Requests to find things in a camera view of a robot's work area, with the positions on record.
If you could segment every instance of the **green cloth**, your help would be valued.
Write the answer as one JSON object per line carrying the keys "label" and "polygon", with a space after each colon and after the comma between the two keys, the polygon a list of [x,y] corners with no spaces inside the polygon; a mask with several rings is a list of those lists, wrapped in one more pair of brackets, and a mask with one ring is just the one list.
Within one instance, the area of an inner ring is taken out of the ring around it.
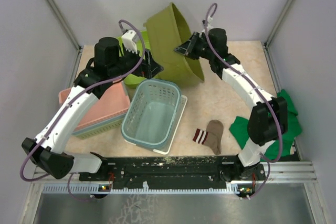
{"label": "green cloth", "polygon": [[[284,157],[290,154],[290,148],[293,145],[293,141],[296,136],[301,134],[302,128],[297,119],[298,111],[294,107],[294,104],[288,93],[284,89],[282,89],[278,93],[278,97],[283,97],[286,100],[288,109],[288,131],[284,135],[282,135],[282,141],[284,143],[282,157]],[[231,125],[229,129],[232,135],[236,138],[240,148],[242,149],[244,148],[248,140],[247,123],[247,119],[237,116],[235,122]],[[269,159],[274,159],[278,156],[278,153],[279,141],[275,141],[273,145],[271,145],[267,149],[265,156]]]}

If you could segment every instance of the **sock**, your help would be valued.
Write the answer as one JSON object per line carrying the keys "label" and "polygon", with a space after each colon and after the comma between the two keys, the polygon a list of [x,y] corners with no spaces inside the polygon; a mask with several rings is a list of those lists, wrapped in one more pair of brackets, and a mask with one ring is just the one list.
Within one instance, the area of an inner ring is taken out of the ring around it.
{"label": "sock", "polygon": [[211,132],[197,129],[193,141],[197,144],[208,146],[216,155],[221,152],[221,149],[218,149],[218,138]]}
{"label": "sock", "polygon": [[218,138],[217,148],[219,150],[219,153],[222,152],[222,148],[221,148],[220,143],[221,143],[221,140],[222,140],[223,130],[224,130],[224,126],[223,126],[222,122],[219,121],[219,120],[211,120],[208,123],[208,126],[206,127],[207,132],[211,132],[212,134],[214,134]]}

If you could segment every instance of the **beige floor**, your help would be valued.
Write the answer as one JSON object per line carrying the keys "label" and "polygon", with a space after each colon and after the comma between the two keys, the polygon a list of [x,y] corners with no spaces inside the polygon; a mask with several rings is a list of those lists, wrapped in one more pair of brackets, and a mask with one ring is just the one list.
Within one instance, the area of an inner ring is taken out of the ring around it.
{"label": "beige floor", "polygon": [[[276,95],[261,43],[231,41],[228,46],[249,75],[266,91]],[[78,71],[85,67],[91,57],[93,46],[85,46]],[[182,94],[188,97],[188,103],[168,155],[213,155],[208,147],[192,141],[196,129],[205,130],[212,119],[220,120],[224,124],[222,155],[237,154],[240,148],[229,132],[229,127],[238,115],[249,118],[250,111],[235,91],[211,71],[206,60],[202,59],[201,65],[205,82],[197,87],[182,89]],[[85,140],[72,136],[66,150],[76,153],[96,152],[106,157],[161,155],[126,143],[120,128]]]}

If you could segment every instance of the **cable clip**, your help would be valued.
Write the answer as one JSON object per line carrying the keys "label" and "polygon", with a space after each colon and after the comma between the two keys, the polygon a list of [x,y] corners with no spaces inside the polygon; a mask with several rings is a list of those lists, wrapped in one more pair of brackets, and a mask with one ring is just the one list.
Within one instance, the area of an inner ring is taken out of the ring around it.
{"label": "cable clip", "polygon": [[260,86],[256,86],[255,88],[251,89],[249,93],[252,94],[252,91],[255,91],[256,89],[260,89]]}
{"label": "cable clip", "polygon": [[207,21],[205,21],[205,19],[202,20],[203,27],[206,26],[206,29],[207,29],[208,32],[209,32],[212,28],[214,28],[214,27],[212,26],[212,21],[213,21],[213,19],[212,19],[210,16],[208,16]]}
{"label": "cable clip", "polygon": [[121,36],[122,43],[125,46],[125,49],[129,52],[136,54],[138,49],[136,47],[136,43],[138,41],[138,35],[133,30],[128,30],[125,34]]}
{"label": "cable clip", "polygon": [[246,75],[246,74],[247,74],[247,72],[243,71],[243,72],[241,72],[238,76],[236,76],[235,79],[237,79],[238,77],[244,76],[244,75]]}

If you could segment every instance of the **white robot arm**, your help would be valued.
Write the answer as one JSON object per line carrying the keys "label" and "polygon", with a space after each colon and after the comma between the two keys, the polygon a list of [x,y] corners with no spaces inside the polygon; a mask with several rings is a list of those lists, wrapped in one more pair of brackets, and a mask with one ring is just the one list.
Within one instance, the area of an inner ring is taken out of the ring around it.
{"label": "white robot arm", "polygon": [[[176,47],[175,51],[194,60],[207,59],[211,70],[228,83],[251,110],[247,129],[249,139],[243,150],[238,154],[239,170],[243,172],[257,165],[260,162],[260,156],[278,138],[278,128],[271,115],[272,112],[274,112],[280,125],[281,134],[287,131],[287,103],[284,98],[274,98],[263,90],[246,73],[240,61],[234,55],[228,53],[226,31],[221,28],[212,28],[211,20],[211,18],[210,20],[208,18],[208,37],[206,36],[207,29],[204,29],[201,34],[194,32],[191,38]],[[214,54],[214,51],[222,58],[221,60]]]}
{"label": "white robot arm", "polygon": [[127,75],[130,69],[137,76],[151,79],[163,70],[153,60],[149,50],[144,49],[144,58],[140,58],[137,39],[134,30],[125,32],[122,36],[122,57],[117,39],[106,37],[99,40],[95,45],[94,58],[76,78],[66,102],[34,139],[26,138],[23,141],[22,147],[28,155],[20,171],[23,180],[32,181],[23,175],[23,168],[29,159],[56,179],[68,173],[96,173],[99,170],[102,157],[98,154],[65,153],[64,150],[80,120],[112,85],[111,79]]}

